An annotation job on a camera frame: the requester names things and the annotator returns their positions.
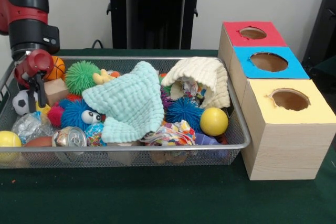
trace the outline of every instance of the red box lid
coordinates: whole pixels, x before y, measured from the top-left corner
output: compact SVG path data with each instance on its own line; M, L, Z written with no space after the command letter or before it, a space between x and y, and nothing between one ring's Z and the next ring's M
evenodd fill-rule
M224 22L224 27L236 47L287 47L272 22Z

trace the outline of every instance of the cardboard box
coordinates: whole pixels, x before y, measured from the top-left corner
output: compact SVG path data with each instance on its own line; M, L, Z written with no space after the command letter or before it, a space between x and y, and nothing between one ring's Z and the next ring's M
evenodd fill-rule
M286 47L272 22L223 22L218 58L223 60L227 70L235 56L233 47Z
M242 110L251 180L314 179L335 136L336 116L312 80L253 80Z
M289 47L234 47L230 77L239 104L247 79L309 79Z
M44 89L49 106L53 106L56 102L65 99L69 94L69 89L62 79L56 79L44 83Z

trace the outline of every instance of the soccer ball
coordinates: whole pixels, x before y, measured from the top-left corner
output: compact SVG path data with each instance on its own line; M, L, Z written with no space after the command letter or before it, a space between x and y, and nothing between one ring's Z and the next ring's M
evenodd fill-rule
M37 93L34 92L35 102L37 101ZM29 113L28 104L28 90L21 90L12 101L13 108L18 115L24 115Z

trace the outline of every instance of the circular hole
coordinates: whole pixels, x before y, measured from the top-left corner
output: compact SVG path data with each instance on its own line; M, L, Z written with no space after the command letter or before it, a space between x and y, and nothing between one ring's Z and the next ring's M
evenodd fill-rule
M239 32L240 35L247 39L265 39L267 37L267 34L263 30L251 26L245 27Z
M251 56L251 61L257 68L270 72L283 71L288 67L288 62L277 54L258 52Z
M307 96L293 89L279 89L271 95L276 105L284 107L286 110L300 111L306 109L309 105Z

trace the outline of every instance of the white wall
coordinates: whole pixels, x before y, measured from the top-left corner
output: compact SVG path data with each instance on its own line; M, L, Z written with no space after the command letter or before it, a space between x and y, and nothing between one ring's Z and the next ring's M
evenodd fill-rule
M109 0L49 0L49 23L60 29L62 48L90 47L100 39L112 46ZM222 20L270 20L298 56L303 57L321 0L198 0L194 49L217 49ZM0 37L0 74L10 62L8 37Z

